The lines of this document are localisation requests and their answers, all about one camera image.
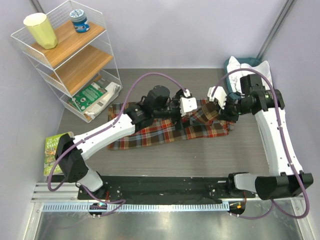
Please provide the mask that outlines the red brown plaid shirt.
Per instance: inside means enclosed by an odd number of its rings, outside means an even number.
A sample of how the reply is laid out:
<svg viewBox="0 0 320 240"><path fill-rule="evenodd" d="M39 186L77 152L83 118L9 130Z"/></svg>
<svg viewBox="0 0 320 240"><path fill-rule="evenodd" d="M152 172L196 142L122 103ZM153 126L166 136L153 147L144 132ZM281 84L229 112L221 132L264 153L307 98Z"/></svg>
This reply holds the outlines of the red brown plaid shirt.
<svg viewBox="0 0 320 240"><path fill-rule="evenodd" d="M176 130L170 119L155 119L151 126L110 143L107 149L130 150L181 140L223 137L234 130L233 122L218 119L215 103L204 98L196 101L197 110L182 118L186 128Z"/></svg>

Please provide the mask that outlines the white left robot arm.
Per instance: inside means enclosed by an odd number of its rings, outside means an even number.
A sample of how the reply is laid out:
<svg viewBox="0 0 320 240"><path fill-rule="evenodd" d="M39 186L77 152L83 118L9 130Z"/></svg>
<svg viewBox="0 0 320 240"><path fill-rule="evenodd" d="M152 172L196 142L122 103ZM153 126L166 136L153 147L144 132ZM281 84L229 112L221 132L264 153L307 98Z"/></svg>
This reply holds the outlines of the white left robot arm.
<svg viewBox="0 0 320 240"><path fill-rule="evenodd" d="M177 129L182 128L182 117L197 109L197 101L186 90L179 90L174 97L168 88L157 85L141 100L113 120L81 135L59 138L55 163L68 183L80 183L93 198L100 200L107 188L100 175L89 168L85 161L107 145L151 126L155 119L171 119Z"/></svg>

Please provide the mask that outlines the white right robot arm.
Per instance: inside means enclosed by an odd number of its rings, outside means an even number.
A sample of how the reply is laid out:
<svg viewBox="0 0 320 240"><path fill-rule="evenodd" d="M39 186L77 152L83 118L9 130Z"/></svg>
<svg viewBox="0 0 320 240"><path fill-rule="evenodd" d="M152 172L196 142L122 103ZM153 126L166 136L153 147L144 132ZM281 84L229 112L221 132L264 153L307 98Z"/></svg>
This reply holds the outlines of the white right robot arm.
<svg viewBox="0 0 320 240"><path fill-rule="evenodd" d="M252 114L257 122L269 175L231 173L226 193L233 198L244 190L262 200L292 198L302 194L314 179L305 173L296 157L286 125L282 94L266 77L249 74L240 79L242 96L233 98L223 87L213 87L208 97L219 104L219 118L235 123L239 116Z"/></svg>

